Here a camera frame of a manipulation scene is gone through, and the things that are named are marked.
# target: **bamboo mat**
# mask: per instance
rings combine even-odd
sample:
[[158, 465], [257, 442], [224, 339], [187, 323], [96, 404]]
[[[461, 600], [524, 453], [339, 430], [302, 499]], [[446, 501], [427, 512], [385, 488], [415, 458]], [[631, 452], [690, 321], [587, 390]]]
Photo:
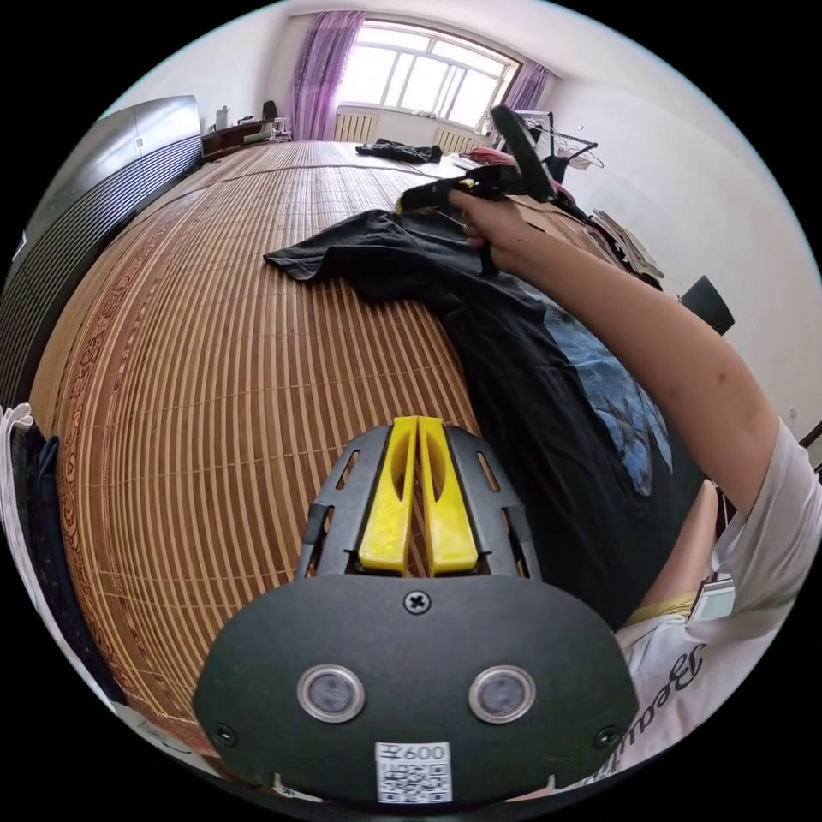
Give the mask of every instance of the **bamboo mat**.
[[[425, 309], [370, 307], [262, 260], [424, 179], [323, 143], [208, 164], [106, 249], [41, 361], [31, 402], [62, 440], [81, 607], [132, 706], [202, 754], [190, 700], [209, 646], [293, 578], [307, 506], [344, 445], [405, 414], [477, 432]], [[551, 230], [584, 242], [562, 219]], [[411, 554], [422, 572], [419, 505]]]

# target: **screw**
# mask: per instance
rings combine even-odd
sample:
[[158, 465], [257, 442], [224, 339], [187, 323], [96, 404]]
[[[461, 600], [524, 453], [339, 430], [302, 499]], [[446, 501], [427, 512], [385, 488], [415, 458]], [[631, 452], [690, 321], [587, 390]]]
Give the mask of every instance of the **screw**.
[[237, 744], [237, 734], [222, 722], [217, 726], [217, 733], [214, 735], [214, 741], [222, 745], [224, 748], [233, 748]]
[[412, 591], [402, 601], [409, 614], [424, 614], [431, 607], [431, 597], [424, 591]]
[[617, 729], [613, 725], [606, 725], [594, 738], [595, 748], [609, 748], [619, 737]]

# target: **white t-shirt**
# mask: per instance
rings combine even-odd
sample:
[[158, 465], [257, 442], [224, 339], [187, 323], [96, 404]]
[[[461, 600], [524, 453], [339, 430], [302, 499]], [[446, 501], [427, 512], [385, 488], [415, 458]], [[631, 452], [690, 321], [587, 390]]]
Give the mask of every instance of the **white t-shirt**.
[[617, 631], [639, 713], [605, 765], [563, 790], [638, 765], [705, 722], [768, 649], [811, 568], [820, 538], [822, 485], [807, 452], [782, 424], [750, 516], [734, 517], [714, 550], [714, 569], [734, 581], [733, 611], [704, 622], [658, 616]]

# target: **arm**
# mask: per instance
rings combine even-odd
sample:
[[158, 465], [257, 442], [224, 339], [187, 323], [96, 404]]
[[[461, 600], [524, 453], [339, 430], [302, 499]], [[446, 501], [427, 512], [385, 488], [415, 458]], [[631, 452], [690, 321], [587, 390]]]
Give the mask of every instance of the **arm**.
[[736, 351], [685, 306], [528, 226], [510, 203], [452, 194], [475, 245], [595, 334], [668, 415], [694, 461], [743, 515], [771, 462], [779, 418]]

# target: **window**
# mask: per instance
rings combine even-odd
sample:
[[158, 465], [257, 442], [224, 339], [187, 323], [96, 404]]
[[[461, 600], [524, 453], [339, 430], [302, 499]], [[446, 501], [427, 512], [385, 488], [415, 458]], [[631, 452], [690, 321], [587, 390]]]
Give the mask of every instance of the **window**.
[[518, 64], [467, 40], [387, 22], [367, 22], [351, 51], [337, 99], [434, 115], [480, 131]]

